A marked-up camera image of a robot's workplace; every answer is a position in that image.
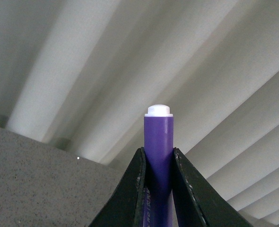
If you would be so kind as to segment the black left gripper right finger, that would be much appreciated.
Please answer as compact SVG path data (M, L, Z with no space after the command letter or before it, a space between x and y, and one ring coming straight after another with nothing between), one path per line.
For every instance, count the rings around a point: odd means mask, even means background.
M247 227L178 148L173 150L173 197L180 227Z

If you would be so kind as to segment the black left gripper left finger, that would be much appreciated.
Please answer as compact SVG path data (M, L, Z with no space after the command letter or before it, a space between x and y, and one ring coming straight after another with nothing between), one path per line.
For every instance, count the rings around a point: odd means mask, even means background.
M141 227L144 217L146 156L136 150L110 199L90 223L91 227Z

